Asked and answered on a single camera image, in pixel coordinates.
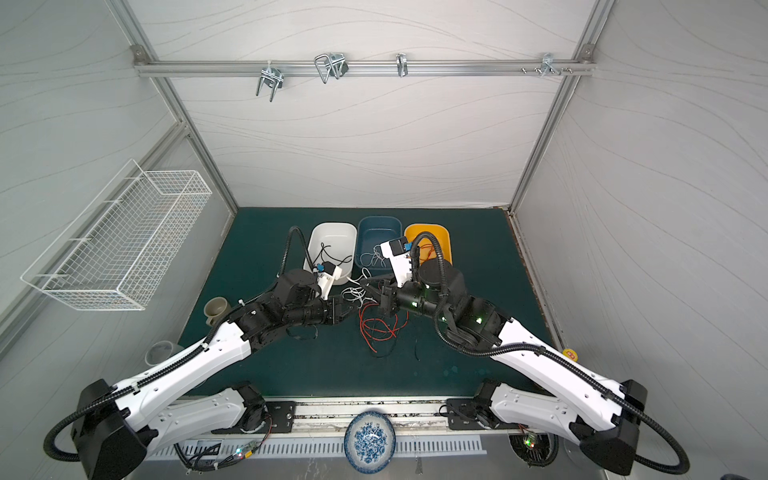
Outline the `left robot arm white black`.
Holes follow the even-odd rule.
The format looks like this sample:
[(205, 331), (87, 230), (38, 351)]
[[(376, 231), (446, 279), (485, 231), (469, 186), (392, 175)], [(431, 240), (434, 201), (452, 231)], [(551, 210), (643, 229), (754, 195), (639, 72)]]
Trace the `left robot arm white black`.
[(104, 380), (88, 385), (77, 409), (46, 434), (43, 451), (55, 461), (80, 464), (90, 479), (123, 479), (155, 450), (198, 433), (234, 428), (255, 406), (251, 387), (183, 404), (178, 398), (284, 338), (289, 329), (336, 325), (353, 309), (342, 297), (324, 293), (312, 272), (281, 274), (190, 347), (113, 385)]

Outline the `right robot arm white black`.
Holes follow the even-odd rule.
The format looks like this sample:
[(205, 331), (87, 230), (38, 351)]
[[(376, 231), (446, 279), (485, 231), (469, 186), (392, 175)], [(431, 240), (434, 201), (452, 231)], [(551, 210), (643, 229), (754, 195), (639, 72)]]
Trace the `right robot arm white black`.
[(488, 421), (556, 435), (617, 475), (629, 475), (636, 464), (669, 475), (690, 470), (680, 442), (646, 414), (642, 384), (618, 382), (577, 364), (493, 303), (470, 294), (452, 265), (432, 259), (405, 279), (389, 274), (360, 284), (386, 312), (426, 317), (450, 348), (489, 357), (543, 388), (532, 394), (500, 381), (485, 383), (479, 401)]

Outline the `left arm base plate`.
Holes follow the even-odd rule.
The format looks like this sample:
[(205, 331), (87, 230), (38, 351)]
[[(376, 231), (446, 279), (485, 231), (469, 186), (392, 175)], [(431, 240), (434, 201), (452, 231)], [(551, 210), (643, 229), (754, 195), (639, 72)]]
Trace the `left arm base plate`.
[(291, 433), (295, 420), (297, 403), (294, 401), (267, 401), (264, 406), (230, 428), (212, 430), (216, 435)]

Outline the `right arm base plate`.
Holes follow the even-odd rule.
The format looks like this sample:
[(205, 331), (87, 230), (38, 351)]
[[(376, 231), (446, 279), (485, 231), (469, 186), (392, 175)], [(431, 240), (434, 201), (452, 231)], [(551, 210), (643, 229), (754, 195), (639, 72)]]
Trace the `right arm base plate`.
[(471, 398), (449, 398), (438, 409), (452, 431), (520, 430), (517, 423), (504, 423), (489, 407)]

